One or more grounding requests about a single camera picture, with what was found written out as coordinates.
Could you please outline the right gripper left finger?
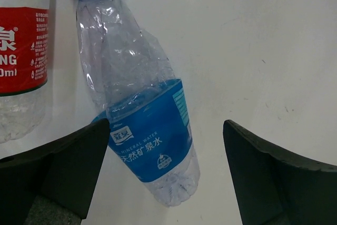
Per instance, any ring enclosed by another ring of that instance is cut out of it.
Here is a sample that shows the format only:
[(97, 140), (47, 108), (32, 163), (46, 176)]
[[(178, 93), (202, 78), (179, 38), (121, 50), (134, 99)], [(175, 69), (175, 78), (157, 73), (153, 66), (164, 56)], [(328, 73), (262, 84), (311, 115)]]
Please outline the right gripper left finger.
[(1, 224), (81, 224), (87, 218), (110, 135), (101, 119), (1, 159)]

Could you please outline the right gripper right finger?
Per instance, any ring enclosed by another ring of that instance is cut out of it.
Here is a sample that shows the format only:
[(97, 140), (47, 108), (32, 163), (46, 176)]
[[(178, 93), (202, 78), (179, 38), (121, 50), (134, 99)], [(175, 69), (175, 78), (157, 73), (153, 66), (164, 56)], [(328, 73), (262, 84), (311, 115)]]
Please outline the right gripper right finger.
[(336, 166), (275, 145), (232, 120), (223, 140), (243, 224), (336, 224)]

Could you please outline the clear bottle blue label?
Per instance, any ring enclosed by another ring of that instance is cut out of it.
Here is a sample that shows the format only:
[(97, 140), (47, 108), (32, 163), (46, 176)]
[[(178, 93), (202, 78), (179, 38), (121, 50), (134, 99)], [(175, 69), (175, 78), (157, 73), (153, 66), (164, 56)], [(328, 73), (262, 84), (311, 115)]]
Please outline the clear bottle blue label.
[(158, 202), (180, 205), (200, 179), (182, 80), (124, 0), (78, 0), (76, 25), (97, 118), (110, 123), (109, 147)]

